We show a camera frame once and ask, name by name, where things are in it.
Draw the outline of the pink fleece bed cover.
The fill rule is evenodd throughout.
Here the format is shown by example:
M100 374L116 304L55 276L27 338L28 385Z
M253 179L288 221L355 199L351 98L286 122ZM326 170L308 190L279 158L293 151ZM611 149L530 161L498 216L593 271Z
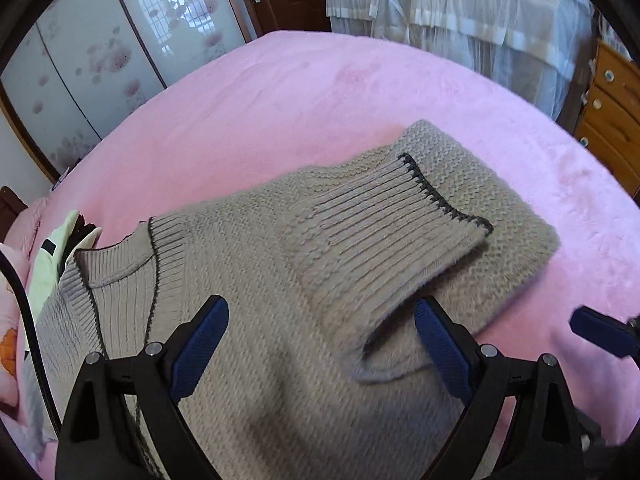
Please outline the pink fleece bed cover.
M639 209L590 151L521 98L402 44L272 32L185 76L140 107L52 193L37 231L72 210L110 247L140 223L334 167L428 122L461 144L555 229L559 248L482 330L504 356L556 357L574 410L610 443L639 419L639 371L570 330L586 306L639 311Z

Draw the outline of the light green folded garment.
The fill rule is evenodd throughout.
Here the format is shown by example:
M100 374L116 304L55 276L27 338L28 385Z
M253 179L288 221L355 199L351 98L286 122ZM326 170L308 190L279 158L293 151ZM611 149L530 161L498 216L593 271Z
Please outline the light green folded garment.
M34 321L38 320L44 304L58 286L75 252L93 248L101 234L102 229L99 226L87 222L78 210L72 210L63 223L43 240L32 267L27 289L27 299Z

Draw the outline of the pink cartoon quilt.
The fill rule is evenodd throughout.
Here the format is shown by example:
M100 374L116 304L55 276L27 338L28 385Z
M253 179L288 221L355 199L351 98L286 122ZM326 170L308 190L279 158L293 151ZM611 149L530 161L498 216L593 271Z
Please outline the pink cartoon quilt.
M16 408L17 385L17 339L20 325L20 307L8 279L1 274L0 296L0 396L2 408Z

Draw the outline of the pink pillow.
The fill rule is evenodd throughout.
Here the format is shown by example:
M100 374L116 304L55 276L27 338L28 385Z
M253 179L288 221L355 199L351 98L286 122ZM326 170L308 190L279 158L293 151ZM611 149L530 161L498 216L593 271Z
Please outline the pink pillow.
M49 199L47 197L41 197L23 210L9 228L4 244L25 254L30 252L32 246L34 246L40 221L48 203Z

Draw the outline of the wooden chest of drawers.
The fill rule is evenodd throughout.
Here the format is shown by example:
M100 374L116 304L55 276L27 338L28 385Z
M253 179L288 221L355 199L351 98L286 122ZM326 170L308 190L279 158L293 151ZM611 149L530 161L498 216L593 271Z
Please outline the wooden chest of drawers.
M640 185L639 67L600 40L574 138L634 199Z

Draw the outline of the beige knit sweater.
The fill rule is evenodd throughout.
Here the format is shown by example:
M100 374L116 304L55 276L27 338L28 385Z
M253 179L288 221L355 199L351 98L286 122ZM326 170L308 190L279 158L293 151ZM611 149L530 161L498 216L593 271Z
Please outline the beige knit sweater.
M428 122L334 167L156 216L78 252L37 321L64 411L82 361L163 341L213 295L230 321L180 408L226 479L416 479L459 416L412 319L478 332L555 229Z

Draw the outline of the floral sliding wardrobe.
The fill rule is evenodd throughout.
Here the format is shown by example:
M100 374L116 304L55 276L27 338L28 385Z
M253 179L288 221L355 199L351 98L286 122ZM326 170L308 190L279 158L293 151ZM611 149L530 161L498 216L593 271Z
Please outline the floral sliding wardrobe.
M246 43L231 0L53 0L1 74L52 174L177 81Z

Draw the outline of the wooden headboard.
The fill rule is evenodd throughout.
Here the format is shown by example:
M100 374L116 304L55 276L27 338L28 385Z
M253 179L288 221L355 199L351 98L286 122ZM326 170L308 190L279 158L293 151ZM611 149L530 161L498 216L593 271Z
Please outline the wooden headboard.
M2 186L0 190L0 240L6 239L11 226L20 215L27 209L27 205L8 187Z

